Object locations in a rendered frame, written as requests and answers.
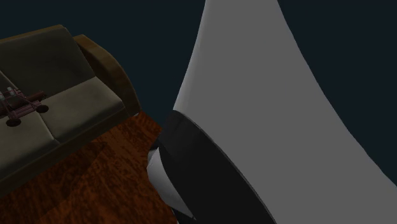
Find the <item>olive sofa with brown frame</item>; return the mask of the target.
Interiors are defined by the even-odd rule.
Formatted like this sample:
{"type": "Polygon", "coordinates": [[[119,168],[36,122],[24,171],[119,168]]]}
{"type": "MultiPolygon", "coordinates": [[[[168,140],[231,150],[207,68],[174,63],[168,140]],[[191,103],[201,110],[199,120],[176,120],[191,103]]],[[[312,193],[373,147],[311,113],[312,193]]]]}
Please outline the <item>olive sofa with brown frame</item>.
{"type": "Polygon", "coordinates": [[[103,47],[62,25],[0,39],[0,92],[43,91],[46,113],[17,127],[0,116],[0,198],[141,112],[127,74],[103,47]]]}

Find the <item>dark red toy vehicle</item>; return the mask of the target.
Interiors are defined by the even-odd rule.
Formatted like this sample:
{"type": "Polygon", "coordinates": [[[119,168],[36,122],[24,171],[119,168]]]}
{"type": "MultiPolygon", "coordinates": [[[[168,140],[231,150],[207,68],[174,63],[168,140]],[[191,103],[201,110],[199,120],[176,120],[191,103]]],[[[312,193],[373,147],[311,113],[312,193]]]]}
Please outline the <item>dark red toy vehicle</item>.
{"type": "Polygon", "coordinates": [[[0,92],[0,116],[8,117],[8,127],[17,127],[22,123],[23,116],[32,112],[46,113],[49,110],[47,105],[41,103],[45,98],[43,91],[25,95],[20,89],[8,87],[6,91],[0,92]]]}

